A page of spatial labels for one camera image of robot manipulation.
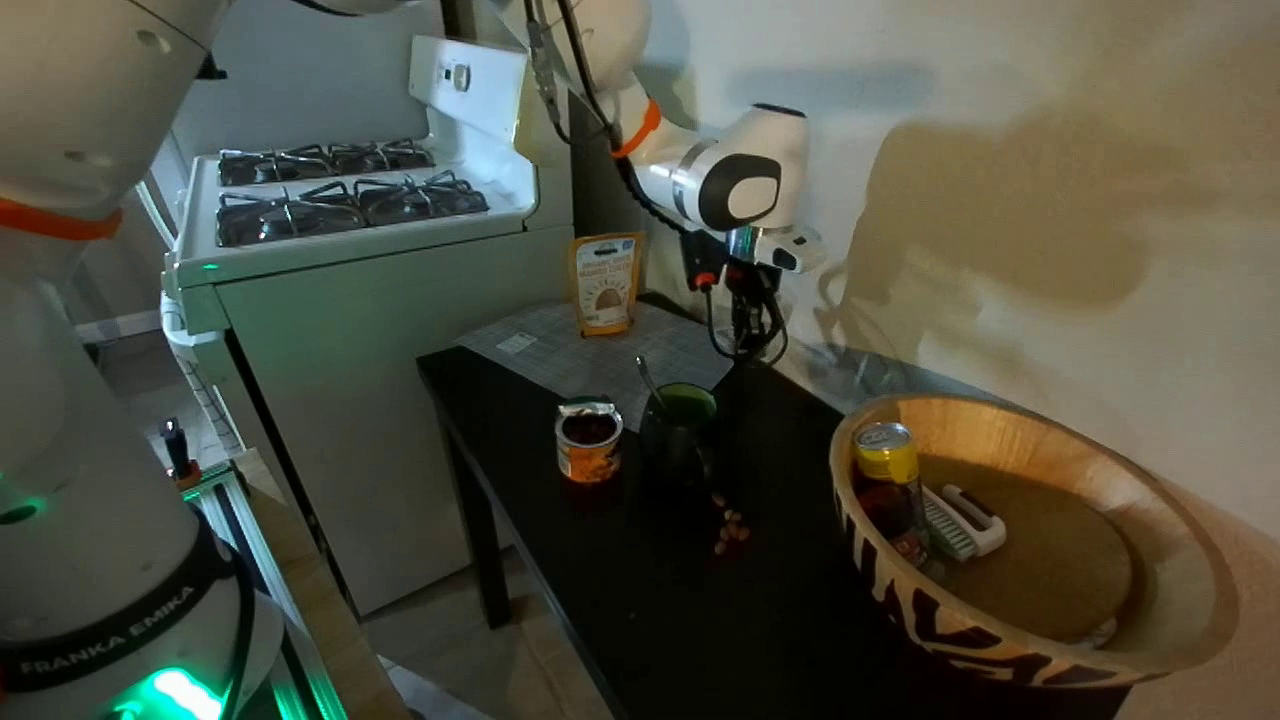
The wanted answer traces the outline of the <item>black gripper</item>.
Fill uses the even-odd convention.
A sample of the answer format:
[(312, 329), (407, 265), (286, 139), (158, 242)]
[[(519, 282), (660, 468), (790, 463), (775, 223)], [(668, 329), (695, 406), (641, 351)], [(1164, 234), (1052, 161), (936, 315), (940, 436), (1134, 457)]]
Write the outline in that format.
[(733, 229), (686, 234), (686, 279), (706, 300), (710, 343), (733, 365), (775, 365), (790, 351), (781, 274), (806, 271), (818, 242), (784, 229)]

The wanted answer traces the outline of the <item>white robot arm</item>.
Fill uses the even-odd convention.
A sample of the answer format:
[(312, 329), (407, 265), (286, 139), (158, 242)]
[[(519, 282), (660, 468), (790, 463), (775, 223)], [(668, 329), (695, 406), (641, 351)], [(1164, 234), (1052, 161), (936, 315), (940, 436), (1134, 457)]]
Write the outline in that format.
[[(120, 233), (238, 0), (0, 2), (5, 720), (238, 720), (286, 617), (162, 474), (55, 279)], [(650, 206), (763, 269), (800, 260), (807, 115), (699, 137), (637, 77), (650, 0), (488, 0), (543, 88), (587, 99)]]

